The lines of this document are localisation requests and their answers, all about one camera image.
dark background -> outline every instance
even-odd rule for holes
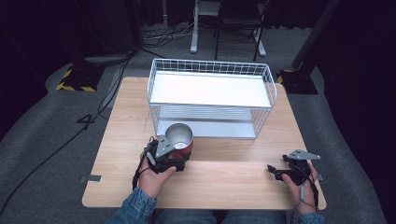
[[[78,1],[79,9],[74,1],[1,1],[0,139],[47,94],[45,82],[55,70],[70,62],[84,63],[84,57],[114,53],[104,48],[94,34],[117,51],[138,47],[138,27],[145,15],[147,19],[151,18],[149,13],[154,13],[157,21],[151,22],[162,22],[158,5],[156,9],[148,8],[159,1],[141,2],[146,3],[140,6],[144,8],[142,15],[133,13],[133,1]],[[175,0],[169,3],[177,5]],[[317,4],[315,13],[306,13],[305,18],[310,20],[305,20],[297,13],[303,8],[287,7],[293,6],[287,3],[277,1],[267,21],[269,26],[312,27],[325,6],[323,2]],[[373,181],[389,223],[395,222],[391,207],[396,201],[392,190],[396,184],[396,78],[392,67],[396,59],[395,10],[393,1],[340,1],[304,59],[304,63],[315,64],[323,75],[334,120]],[[296,17],[300,24],[293,23]],[[176,14],[171,19],[177,24],[191,17]]]

black stand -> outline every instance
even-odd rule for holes
[[[102,77],[104,68],[94,66],[93,64],[87,63],[85,60],[78,45],[76,35],[74,34],[75,29],[73,29],[70,19],[67,18],[64,12],[64,9],[67,8],[66,5],[62,5],[62,1],[45,1],[43,4],[46,4],[48,7],[49,17],[55,20],[53,30],[57,34],[64,51],[73,64],[69,67],[57,89],[96,91],[97,84]]]
[[[299,70],[280,70],[276,73],[277,82],[282,84],[287,94],[318,95],[310,76],[301,76]]]

cable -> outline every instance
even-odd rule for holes
[[[168,36],[168,35],[172,35],[172,34],[175,33],[175,29],[176,28],[174,27],[173,31],[170,34],[167,34],[167,32],[170,30],[169,28],[168,29],[158,29],[158,30],[144,31],[145,33],[149,33],[149,35],[148,35],[148,37],[144,37],[143,39],[144,40],[150,40],[150,39],[161,38],[161,37],[165,37],[165,36]],[[164,31],[163,31],[162,34],[158,35],[157,31],[160,31],[160,30],[164,30]]]
[[[148,50],[148,49],[143,49],[142,47],[140,47],[140,49],[142,49],[142,50],[145,51],[146,53],[149,53],[149,54],[155,55],[155,56],[157,56],[157,57],[166,59],[166,57],[163,57],[161,54],[154,53],[154,52],[152,52],[152,51],[150,51],[150,50]]]
[[[147,153],[149,152],[150,146],[151,146],[151,144],[152,144],[153,142],[154,142],[154,137],[151,136],[150,139],[148,140],[148,145],[147,145],[147,147],[145,147],[145,148],[143,149],[143,152],[142,152],[142,154],[141,154],[141,156],[140,156],[140,162],[139,162],[139,164],[137,165],[136,171],[134,172],[134,178],[132,179],[132,190],[134,190],[134,189],[137,187],[137,181],[138,181],[138,179],[140,178],[140,175],[141,175],[143,172],[145,172],[147,169],[150,168],[150,166],[149,166],[149,167],[147,167],[146,169],[144,169],[144,170],[141,171],[143,161],[144,161],[144,159],[147,157]]]
[[[129,63],[129,61],[131,61],[131,59],[132,59],[132,56],[129,57],[128,60],[125,61],[125,62],[121,65],[120,70],[119,70],[119,77],[118,77],[118,79],[117,79],[116,82],[113,84],[113,86],[110,88],[110,90],[108,91],[108,93],[106,94],[106,96],[103,98],[103,100],[101,101],[101,103],[100,103],[99,106],[98,106],[98,115],[99,115],[100,117],[102,117],[103,119],[108,119],[108,118],[102,116],[102,112],[107,108],[107,106],[110,104],[110,102],[113,100],[114,96],[116,95],[117,90],[119,89],[120,84],[121,84],[121,81],[122,81],[122,76],[123,76],[123,73],[124,73],[124,71],[125,71],[125,67],[126,67],[126,65]],[[107,101],[107,103],[102,107],[102,109],[100,109],[101,105],[103,104],[103,102],[105,101],[105,99],[107,98],[107,96],[108,96],[112,91],[113,91],[113,94],[111,95],[110,99],[109,99],[109,100]]]
[[[0,218],[3,215],[4,211],[6,210],[6,207],[11,200],[12,196],[17,192],[17,190],[23,185],[23,183],[37,171],[41,166],[44,165],[49,159],[51,159],[53,156],[55,156],[58,152],[60,152],[64,147],[66,147],[71,141],[73,141],[77,136],[79,136],[91,123],[94,122],[94,120],[97,118],[97,115],[93,117],[91,121],[89,121],[86,125],[84,125],[83,128],[81,128],[75,135],[73,135],[69,140],[67,140],[61,147],[59,147],[57,150],[55,150],[52,154],[50,154],[46,159],[44,159],[40,164],[37,165],[35,169],[33,169],[29,175],[27,175],[21,182],[20,184],[12,190],[12,192],[8,195],[6,202],[3,204],[1,210],[0,210]]]
[[[84,127],[81,128],[75,135],[73,135],[73,136],[72,136],[69,140],[67,140],[63,145],[61,145],[58,149],[56,149],[56,150],[55,150],[52,154],[50,154],[46,159],[44,159],[42,162],[40,162],[40,163],[37,165],[37,167],[36,167],[35,169],[33,169],[33,170],[32,170],[32,171],[31,171],[31,172],[30,172],[30,173],[18,184],[18,186],[17,186],[14,190],[11,191],[11,193],[8,195],[6,201],[4,202],[4,204],[3,204],[3,206],[2,206],[2,208],[1,208],[1,210],[0,210],[0,219],[1,219],[1,217],[2,217],[2,215],[3,215],[3,213],[4,213],[4,211],[6,210],[6,207],[7,207],[8,203],[9,203],[9,201],[11,200],[11,198],[14,196],[14,194],[17,192],[17,190],[23,185],[23,183],[24,183],[26,180],[28,180],[30,176],[32,176],[32,174],[34,174],[34,173],[35,173],[38,169],[40,169],[40,167],[42,167],[47,161],[49,161],[52,157],[54,157],[56,154],[58,154],[58,153],[59,153],[62,149],[64,149],[70,142],[72,142],[77,136],[79,136],[90,124],[92,124],[92,123],[96,120],[96,118],[97,118],[98,116],[103,117],[103,116],[101,115],[101,113],[105,110],[105,108],[109,105],[109,103],[111,102],[111,100],[112,100],[113,97],[115,96],[115,94],[116,94],[116,92],[117,92],[117,89],[118,89],[119,86],[120,86],[120,80],[121,80],[121,77],[123,76],[125,67],[126,67],[126,65],[129,63],[129,61],[131,60],[132,57],[133,57],[133,55],[130,55],[130,57],[128,58],[128,60],[122,64],[121,69],[120,69],[120,77],[119,77],[119,82],[118,82],[117,88],[116,88],[116,90],[113,92],[113,95],[111,96],[110,100],[106,103],[106,105],[105,105],[101,110],[98,109],[98,114],[96,114],[96,115],[93,117],[93,119],[89,120],[89,121],[84,125]]]
[[[313,193],[314,193],[315,203],[318,203],[318,189],[317,189],[317,187],[315,186],[315,178],[314,178],[314,176],[312,175],[312,173],[310,174],[311,177],[312,177],[312,180],[311,180],[311,179],[309,178],[309,176],[306,175],[305,172],[304,172],[300,167],[298,167],[298,166],[296,166],[296,165],[294,165],[294,164],[292,164],[292,163],[289,163],[289,165],[291,165],[292,167],[294,167],[294,168],[296,168],[297,170],[299,170],[299,171],[305,176],[305,178],[306,178],[306,179],[308,180],[308,182],[311,184],[312,191],[313,191]],[[294,219],[297,219],[297,218],[294,217],[294,211],[297,209],[297,207],[298,207],[301,203],[305,203],[305,204],[307,204],[307,205],[310,205],[310,206],[314,207],[314,208],[319,212],[319,209],[318,209],[317,206],[314,206],[313,204],[310,204],[310,203],[306,203],[303,199],[301,199],[300,202],[299,202],[296,206],[294,206],[293,210],[291,211],[290,224],[293,224],[293,220],[294,220]]]
[[[158,39],[157,44],[145,43],[145,47],[147,47],[147,48],[162,47],[162,46],[168,44],[168,43],[169,43],[170,41],[172,41],[172,40],[179,40],[179,39],[181,39],[181,38],[184,38],[184,37],[187,36],[187,35],[192,35],[192,33],[188,33],[188,34],[185,34],[185,35],[183,35],[183,33],[184,33],[185,31],[187,31],[189,28],[191,28],[193,25],[194,25],[194,22],[191,23],[191,24],[189,24],[189,25],[186,26],[185,28],[181,28],[182,30],[181,30],[180,32],[178,32],[178,33],[175,32],[175,28],[174,28],[173,32],[171,32],[170,34],[167,34],[167,35],[166,35],[165,33],[168,31],[168,30],[166,30],[165,32],[163,32],[162,35],[155,35],[155,36],[151,36],[151,37],[145,38],[145,40]]]

black cable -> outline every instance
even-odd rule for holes
[[[148,49],[143,49],[142,47],[140,47],[140,49],[142,49],[142,50],[145,51],[146,53],[155,55],[155,56],[160,57],[160,58],[163,58],[163,59],[167,59],[167,58],[163,57],[162,55],[157,54],[157,53],[154,53],[154,52],[152,52],[152,51],[150,51],[150,50],[148,50]]]
[[[83,20],[85,21],[85,23],[86,23],[87,26],[89,27],[89,29],[90,29],[92,35],[94,36],[94,38],[95,38],[105,49],[108,49],[108,50],[111,51],[111,52],[122,53],[122,54],[130,54],[131,51],[134,50],[134,49],[131,49],[131,50],[128,50],[127,52],[123,52],[123,51],[117,51],[117,50],[114,50],[114,49],[112,49],[112,48],[109,48],[109,47],[98,37],[98,35],[96,34],[96,32],[93,30],[92,26],[90,25],[90,23],[89,23],[87,17],[84,15],[84,13],[83,13],[81,7],[78,5],[77,1],[74,0],[73,2],[74,2],[74,4],[76,5],[76,8],[78,9],[78,12],[80,13],[81,17],[83,18]],[[179,28],[179,30],[181,30],[181,31],[180,31],[177,35],[181,35],[184,31],[189,30],[189,29],[191,29],[192,27],[193,27],[193,23],[190,24],[190,25],[188,25],[187,27]],[[169,29],[166,29],[166,30],[163,32],[162,35],[165,35],[166,32],[168,32],[168,31],[169,31]],[[172,41],[172,40],[179,40],[179,39],[181,39],[181,38],[184,38],[186,35],[191,35],[191,34],[186,34],[186,35],[183,35],[182,37],[174,38],[173,35],[174,35],[175,33],[176,33],[176,31],[175,31],[175,27],[174,27],[174,28],[173,28],[173,32],[170,33],[170,34],[168,34],[168,35],[165,35],[165,37],[163,37],[163,38],[160,38],[160,39],[158,40],[158,43],[157,43],[156,45],[145,44],[145,47],[147,47],[147,48],[162,47],[162,46],[168,44],[168,43],[169,43],[170,41]],[[163,41],[164,41],[168,36],[171,36],[172,38],[171,38],[171,39],[168,39],[166,42],[163,43]],[[164,58],[164,59],[165,59],[165,57],[163,57],[162,55],[156,54],[156,53],[154,53],[154,52],[151,52],[151,51],[146,50],[146,49],[143,49],[143,48],[141,48],[141,49],[142,49],[143,51],[145,51],[145,52],[148,52],[148,53],[150,53],[150,54],[153,54],[153,55],[156,55],[156,56],[158,56],[158,57],[161,57],[161,58]],[[103,64],[104,64],[104,65],[108,65],[107,63],[96,63],[96,64],[98,64],[98,65],[103,65]]]
[[[165,29],[165,31],[163,31],[163,33],[160,34],[160,35],[157,34],[156,31],[145,31],[145,33],[149,32],[149,36],[144,37],[144,40],[153,40],[153,39],[156,39],[156,38],[161,39],[161,38],[167,37],[169,35],[174,35],[175,32],[176,32],[175,31],[175,27],[173,28],[173,31],[170,34],[167,34],[168,31],[170,31],[170,29]]]
[[[73,135],[69,140],[67,140],[61,147],[59,147],[57,150],[55,150],[52,154],[50,154],[46,159],[44,159],[40,164],[37,165],[37,167],[32,170],[29,175],[27,175],[21,182],[20,184],[14,189],[12,190],[12,192],[8,195],[6,202],[3,204],[1,210],[0,210],[0,218],[3,215],[4,211],[6,210],[6,207],[9,203],[9,201],[11,200],[12,196],[14,196],[14,194],[17,192],[17,190],[23,185],[23,183],[32,175],[35,173],[35,171],[37,171],[41,166],[44,165],[44,163],[46,163],[49,159],[51,159],[53,156],[55,156],[58,152],[60,152],[64,147],[66,147],[71,141],[73,141],[77,136],[79,136],[91,123],[93,123],[95,121],[95,119],[97,118],[97,115],[93,117],[92,120],[90,120],[87,124],[84,125],[83,128],[81,128],[75,135]]]
[[[126,67],[126,65],[129,63],[129,61],[131,61],[132,56],[133,56],[133,55],[131,55],[131,56],[128,58],[128,60],[125,61],[125,62],[121,65],[120,71],[119,71],[119,77],[118,77],[118,79],[117,79],[116,82],[113,84],[113,86],[110,88],[110,90],[108,91],[108,93],[106,94],[106,96],[103,98],[103,100],[101,101],[101,103],[100,103],[99,106],[98,106],[98,115],[99,115],[100,117],[102,117],[103,119],[108,119],[108,118],[102,116],[102,112],[107,108],[107,106],[110,104],[110,102],[111,102],[111,101],[113,100],[113,98],[116,96],[117,90],[119,89],[120,84],[121,84],[121,81],[122,81],[122,76],[123,76],[123,73],[124,73],[124,71],[125,71],[125,67]],[[113,94],[111,95],[110,99],[109,99],[109,100],[107,101],[107,103],[102,107],[102,109],[100,109],[100,107],[102,106],[103,102],[105,101],[105,99],[107,98],[107,96],[108,96],[112,91],[113,91]]]
[[[149,146],[152,144],[153,141],[154,141],[154,137],[151,136],[150,139],[148,140],[148,146],[143,149],[142,155],[140,156],[140,162],[137,165],[136,171],[134,172],[134,178],[132,179],[132,190],[134,190],[137,187],[137,181],[140,178],[140,175],[143,172],[145,172],[147,169],[150,168],[150,167],[148,167],[148,168],[144,169],[143,171],[140,171],[140,169],[142,168],[143,161],[147,157],[147,153],[149,151]]]
[[[187,30],[187,28],[189,28],[190,26],[186,26],[186,27],[182,27],[182,28],[173,28],[173,32],[171,33],[172,35],[175,33],[182,33],[184,30]],[[156,37],[160,37],[163,35],[168,35],[167,32],[170,31],[171,29],[166,28],[166,29],[155,29],[155,30],[144,30],[143,33],[148,33],[147,38],[156,38]]]
[[[300,167],[298,167],[298,166],[296,166],[296,165],[294,165],[294,164],[292,164],[292,163],[289,163],[289,165],[291,165],[292,167],[294,167],[294,168],[296,168],[297,170],[299,170],[299,171],[305,176],[305,178],[306,178],[306,179],[308,180],[308,182],[311,184],[311,188],[312,188],[312,191],[313,191],[313,193],[314,193],[314,198],[315,198],[315,205],[312,205],[312,204],[310,204],[310,203],[306,203],[304,200],[300,200],[300,202],[293,208],[293,210],[292,210],[292,212],[291,212],[290,224],[292,224],[292,223],[293,223],[293,220],[296,219],[296,218],[294,218],[294,210],[297,209],[297,207],[298,207],[301,203],[306,203],[306,204],[308,204],[308,205],[310,205],[310,206],[313,206],[313,207],[315,207],[315,209],[316,209],[317,211],[319,211],[319,209],[318,209],[318,189],[317,189],[317,186],[315,185],[315,179],[314,179],[314,176],[312,175],[312,173],[311,173],[310,175],[312,176],[312,179],[313,179],[313,180],[311,180],[311,179],[309,178],[309,176],[306,175],[305,172],[304,172]]]
[[[121,78],[122,75],[123,75],[123,72],[124,72],[124,70],[125,70],[126,65],[127,65],[128,62],[131,60],[132,57],[133,57],[133,55],[130,55],[130,57],[128,58],[128,60],[122,65],[122,69],[120,69],[120,77],[119,77],[119,80],[120,80],[120,78]],[[106,103],[106,105],[105,105],[101,110],[98,110],[98,114],[96,114],[96,115],[93,117],[93,119],[89,120],[89,121],[84,125],[84,127],[81,128],[75,135],[73,135],[73,136],[72,136],[69,140],[67,140],[63,145],[61,145],[58,149],[56,149],[56,150],[55,150],[52,154],[50,154],[46,159],[44,159],[42,162],[40,162],[40,163],[37,165],[37,167],[36,167],[35,169],[33,169],[33,170],[32,170],[21,182],[20,182],[20,184],[18,184],[18,186],[17,186],[14,190],[11,191],[11,193],[8,195],[6,201],[3,203],[3,206],[2,206],[2,208],[1,208],[1,210],[0,210],[0,219],[1,219],[1,216],[3,215],[4,211],[6,210],[6,207],[7,207],[8,203],[9,203],[9,201],[10,201],[11,198],[14,196],[14,194],[17,192],[17,190],[23,185],[23,183],[24,183],[27,179],[29,179],[29,177],[32,176],[32,174],[34,174],[34,173],[35,173],[40,167],[42,167],[47,161],[49,161],[52,157],[54,157],[56,154],[58,154],[58,153],[59,153],[62,149],[64,149],[70,142],[72,142],[77,136],[79,136],[84,130],[86,130],[86,128],[87,128],[90,124],[92,124],[92,123],[96,120],[96,118],[97,118],[98,116],[101,116],[101,113],[105,110],[105,108],[109,105],[109,103],[111,102],[111,100],[112,100],[113,97],[115,96],[115,94],[116,94],[117,89],[119,88],[119,86],[120,86],[120,81],[119,81],[119,83],[118,83],[118,85],[117,85],[116,90],[114,91],[113,95],[111,96],[110,100]]]
[[[187,34],[183,35],[183,33],[185,31],[188,31],[188,30],[190,30],[192,28],[193,28],[193,23],[188,25],[188,26],[186,26],[186,27],[184,27],[184,28],[179,28],[177,31],[176,31],[176,28],[174,27],[173,31],[170,34],[166,34],[166,32],[169,31],[169,29],[167,29],[161,35],[155,35],[155,36],[147,37],[147,39],[150,38],[151,40],[158,37],[158,41],[157,41],[157,44],[145,43],[145,47],[147,47],[147,48],[162,47],[162,46],[168,44],[172,40],[179,40],[179,39],[182,39],[182,38],[186,37],[187,35],[192,35],[192,33],[187,33]]]

blue sleeve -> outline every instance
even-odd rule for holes
[[[106,224],[113,223],[147,223],[157,206],[157,201],[150,198],[145,191],[137,187],[122,203],[122,207]]]
[[[302,213],[298,216],[299,224],[323,224],[324,217],[319,213]]]

